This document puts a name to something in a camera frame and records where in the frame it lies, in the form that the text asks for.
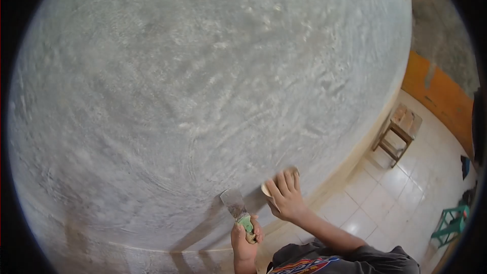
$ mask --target putty knife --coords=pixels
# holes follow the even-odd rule
[[[234,188],[228,189],[220,195],[220,198],[235,221],[245,228],[248,243],[256,243],[254,226],[250,222],[250,214],[247,212],[240,191]]]

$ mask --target green plastic stool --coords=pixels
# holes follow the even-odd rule
[[[453,212],[459,213],[459,216],[454,216]],[[455,208],[447,208],[441,212],[440,226],[436,232],[431,234],[431,238],[436,238],[438,241],[440,241],[440,245],[438,246],[439,248],[454,241],[463,231],[463,229],[465,229],[465,220],[468,218],[469,212],[470,210],[466,205],[461,205]],[[447,214],[451,216],[451,220],[449,222],[447,221]],[[457,233],[457,235],[448,240],[452,233]],[[447,235],[447,238],[443,241],[441,240],[441,236],[444,235]]]

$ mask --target fingers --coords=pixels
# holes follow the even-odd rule
[[[284,173],[282,171],[277,173],[277,185],[279,186],[279,191],[282,193],[283,196],[289,194],[289,189],[286,184],[286,178],[284,177]]]
[[[233,228],[232,228],[231,237],[235,240],[242,238],[242,237],[245,239],[244,226],[235,222],[235,224],[233,225]]]
[[[257,215],[250,216],[250,223],[254,226],[255,239],[258,243],[261,243],[264,240],[264,232],[262,231],[259,222],[257,222],[257,218],[259,218]]]
[[[293,179],[294,179],[294,188],[296,189],[296,191],[301,192],[300,175],[296,170],[293,172]]]
[[[276,200],[281,200],[283,198],[283,195],[277,188],[276,184],[274,183],[273,180],[269,179],[265,182],[265,185],[267,186],[267,189],[271,193],[271,196],[276,199]]]
[[[293,170],[291,169],[286,169],[284,171],[284,179],[286,180],[287,188],[289,189],[290,192],[294,192],[294,177],[292,175]]]
[[[280,214],[279,210],[277,210],[276,206],[272,204],[272,202],[269,201],[269,199],[267,200],[267,205],[269,205],[269,207],[271,208],[272,215],[279,218],[279,214]]]

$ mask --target green handle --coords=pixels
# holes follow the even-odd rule
[[[250,215],[243,216],[242,218],[240,218],[239,221],[237,221],[237,223],[241,224],[243,226],[243,228],[245,229],[246,239],[247,239],[248,243],[256,243],[257,241],[255,239],[254,226],[250,222]]]

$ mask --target printed logo on shirt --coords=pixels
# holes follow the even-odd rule
[[[274,269],[269,274],[310,274],[318,271],[321,268],[329,265],[330,262],[340,260],[336,257],[327,259],[301,259],[298,262],[285,265],[283,267]]]

